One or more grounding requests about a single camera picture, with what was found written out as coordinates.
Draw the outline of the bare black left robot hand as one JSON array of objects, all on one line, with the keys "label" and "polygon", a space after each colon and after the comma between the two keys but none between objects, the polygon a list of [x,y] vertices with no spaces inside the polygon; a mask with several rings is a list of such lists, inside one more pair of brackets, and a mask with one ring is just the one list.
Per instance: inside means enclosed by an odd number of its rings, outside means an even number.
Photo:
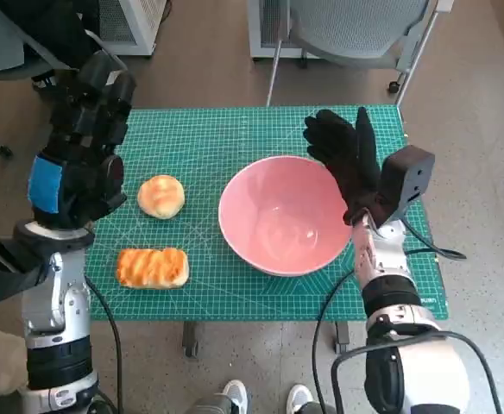
[{"label": "bare black left robot hand", "polygon": [[82,228],[127,198],[116,149],[128,131],[135,79],[123,69],[110,83],[114,65],[106,52],[94,53],[54,105],[47,145],[28,179],[28,201],[43,227]]}]

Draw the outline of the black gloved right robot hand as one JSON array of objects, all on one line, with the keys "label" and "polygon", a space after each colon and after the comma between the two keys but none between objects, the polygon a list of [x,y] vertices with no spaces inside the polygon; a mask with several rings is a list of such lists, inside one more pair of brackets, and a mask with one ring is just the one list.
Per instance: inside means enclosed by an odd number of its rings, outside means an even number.
[{"label": "black gloved right robot hand", "polygon": [[331,110],[320,110],[315,116],[306,117],[305,125],[307,153],[336,180],[347,207],[343,220],[351,225],[362,214],[364,199],[376,192],[381,174],[367,109],[357,110],[355,123]]}]

